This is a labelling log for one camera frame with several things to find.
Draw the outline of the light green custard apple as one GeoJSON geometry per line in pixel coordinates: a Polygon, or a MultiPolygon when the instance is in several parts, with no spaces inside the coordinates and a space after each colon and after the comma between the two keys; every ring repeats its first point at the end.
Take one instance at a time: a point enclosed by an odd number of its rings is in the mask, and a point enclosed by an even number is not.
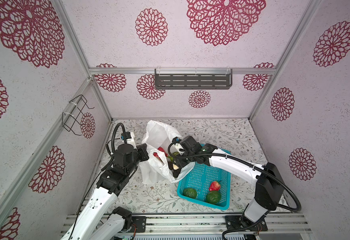
{"type": "Polygon", "coordinates": [[[168,158],[171,160],[172,163],[175,162],[174,156],[178,156],[179,153],[178,152],[174,152],[171,155],[168,155],[168,158]]]}

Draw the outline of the white plastic bag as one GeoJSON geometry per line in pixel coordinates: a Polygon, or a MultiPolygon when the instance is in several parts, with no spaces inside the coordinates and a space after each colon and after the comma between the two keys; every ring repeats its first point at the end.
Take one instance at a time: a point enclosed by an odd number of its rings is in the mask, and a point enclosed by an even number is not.
{"type": "Polygon", "coordinates": [[[146,134],[142,143],[147,145],[149,159],[139,163],[143,184],[154,185],[164,180],[177,183],[193,170],[195,163],[187,164],[184,168],[181,168],[178,177],[174,177],[171,172],[167,158],[169,155],[167,148],[175,137],[182,138],[176,128],[153,120],[147,123],[146,134]]]}

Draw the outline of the green avocado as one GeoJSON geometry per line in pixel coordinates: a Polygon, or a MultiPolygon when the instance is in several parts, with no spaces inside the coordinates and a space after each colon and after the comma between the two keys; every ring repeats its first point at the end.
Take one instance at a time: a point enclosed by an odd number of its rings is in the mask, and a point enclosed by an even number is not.
{"type": "Polygon", "coordinates": [[[193,188],[185,188],[182,192],[183,196],[191,199],[197,198],[197,191],[193,188]]]}

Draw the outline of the red strawberry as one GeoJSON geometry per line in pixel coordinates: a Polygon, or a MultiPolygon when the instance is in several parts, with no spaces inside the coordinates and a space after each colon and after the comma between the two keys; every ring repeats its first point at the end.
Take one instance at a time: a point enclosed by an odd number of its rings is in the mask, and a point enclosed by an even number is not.
{"type": "Polygon", "coordinates": [[[221,184],[219,181],[213,181],[209,186],[209,191],[219,191],[221,189],[221,184]]]}

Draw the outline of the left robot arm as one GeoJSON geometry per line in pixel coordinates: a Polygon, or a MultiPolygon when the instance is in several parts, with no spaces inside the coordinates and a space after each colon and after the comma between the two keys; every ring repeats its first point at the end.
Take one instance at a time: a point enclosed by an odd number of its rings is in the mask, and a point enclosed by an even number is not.
{"type": "Polygon", "coordinates": [[[114,209],[101,226],[98,224],[129,183],[139,163],[149,159],[147,144],[136,145],[133,133],[118,123],[106,149],[111,160],[102,168],[93,194],[84,209],[79,209],[74,224],[62,237],[64,240],[112,240],[134,226],[132,212],[122,207],[114,209]]]}

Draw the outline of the dark green round fruit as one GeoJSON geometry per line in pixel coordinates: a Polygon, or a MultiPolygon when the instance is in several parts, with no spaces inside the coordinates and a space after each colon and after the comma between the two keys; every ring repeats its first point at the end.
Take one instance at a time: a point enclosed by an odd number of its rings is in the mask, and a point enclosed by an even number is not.
{"type": "Polygon", "coordinates": [[[210,191],[207,193],[205,197],[205,202],[212,204],[212,205],[217,205],[221,200],[221,193],[220,191],[210,191]]]}

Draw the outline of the red dragon fruit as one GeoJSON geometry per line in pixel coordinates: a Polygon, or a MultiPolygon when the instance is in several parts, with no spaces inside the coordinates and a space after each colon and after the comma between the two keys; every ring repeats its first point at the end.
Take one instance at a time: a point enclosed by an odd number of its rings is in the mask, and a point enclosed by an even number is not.
{"type": "Polygon", "coordinates": [[[168,163],[168,161],[170,160],[168,158],[168,154],[165,152],[165,150],[162,147],[159,147],[157,150],[154,151],[153,153],[153,162],[155,164],[161,164],[161,165],[165,165],[168,163]]]}

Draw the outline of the teal plastic basket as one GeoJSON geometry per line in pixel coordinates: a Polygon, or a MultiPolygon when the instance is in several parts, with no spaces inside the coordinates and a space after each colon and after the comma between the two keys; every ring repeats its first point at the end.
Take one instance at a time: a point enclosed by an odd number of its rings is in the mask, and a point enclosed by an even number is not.
{"type": "Polygon", "coordinates": [[[177,195],[193,204],[225,211],[230,205],[230,185],[231,173],[219,168],[196,163],[194,168],[180,180],[177,187],[177,195]],[[219,190],[221,198],[216,204],[206,202],[206,196],[213,181],[218,181],[221,185],[219,190]],[[196,191],[196,198],[189,198],[183,194],[184,189],[187,188],[196,191]]]}

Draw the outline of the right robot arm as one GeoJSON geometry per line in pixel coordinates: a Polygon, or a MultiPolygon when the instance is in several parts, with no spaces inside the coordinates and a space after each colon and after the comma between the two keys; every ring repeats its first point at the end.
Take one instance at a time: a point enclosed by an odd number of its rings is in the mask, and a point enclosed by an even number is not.
{"type": "Polygon", "coordinates": [[[284,183],[277,166],[272,163],[259,165],[242,160],[215,145],[201,145],[192,136],[183,139],[175,137],[168,146],[168,155],[180,167],[193,162],[212,166],[236,175],[255,187],[253,199],[239,218],[239,227],[224,231],[223,239],[230,233],[252,229],[259,232],[261,222],[277,208],[295,213],[302,209],[298,197],[284,183]]]}

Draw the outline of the grey wall shelf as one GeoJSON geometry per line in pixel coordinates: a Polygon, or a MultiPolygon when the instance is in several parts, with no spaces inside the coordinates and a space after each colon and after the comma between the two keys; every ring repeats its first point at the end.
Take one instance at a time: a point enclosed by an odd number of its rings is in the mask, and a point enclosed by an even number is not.
{"type": "Polygon", "coordinates": [[[232,86],[231,69],[155,69],[158,90],[228,90],[232,86]]]}

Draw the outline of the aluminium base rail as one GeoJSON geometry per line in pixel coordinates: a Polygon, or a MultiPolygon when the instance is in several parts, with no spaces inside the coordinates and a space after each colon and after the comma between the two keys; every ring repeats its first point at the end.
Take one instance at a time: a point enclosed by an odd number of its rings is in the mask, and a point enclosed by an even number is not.
{"type": "MultiPolygon", "coordinates": [[[[239,213],[202,214],[134,214],[137,226],[136,239],[146,236],[191,236],[202,235],[220,238],[227,230],[240,228],[239,213]]],[[[229,233],[227,238],[240,235],[254,235],[257,239],[271,234],[297,234],[304,240],[312,233],[305,216],[298,213],[270,213],[257,227],[241,232],[229,233]]]]}

